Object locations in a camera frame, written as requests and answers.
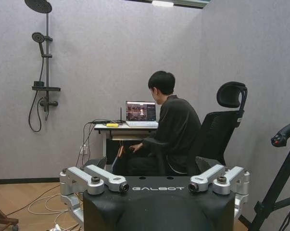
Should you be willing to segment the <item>silver-black right gripper left finger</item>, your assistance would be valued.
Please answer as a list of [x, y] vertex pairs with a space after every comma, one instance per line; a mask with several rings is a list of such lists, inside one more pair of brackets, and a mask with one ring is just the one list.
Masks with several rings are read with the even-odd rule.
[[88, 160], [81, 167], [64, 168], [60, 172], [61, 201], [68, 206], [70, 215], [78, 225], [84, 225], [84, 212], [76, 193], [85, 191], [90, 195], [101, 195], [108, 190], [116, 193], [126, 193], [129, 184], [124, 176], [115, 175], [106, 168], [107, 158]]

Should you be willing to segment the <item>silver-black right gripper right finger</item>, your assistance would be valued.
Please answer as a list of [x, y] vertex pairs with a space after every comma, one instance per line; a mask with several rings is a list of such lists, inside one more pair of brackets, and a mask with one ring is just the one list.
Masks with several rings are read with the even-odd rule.
[[238, 219], [243, 205], [248, 202], [250, 173], [242, 167], [228, 169], [217, 160], [203, 157], [196, 157], [196, 164], [202, 173], [190, 178], [189, 191], [205, 192], [212, 185], [213, 192], [218, 195], [228, 195], [233, 192], [235, 201], [232, 214], [234, 219]]

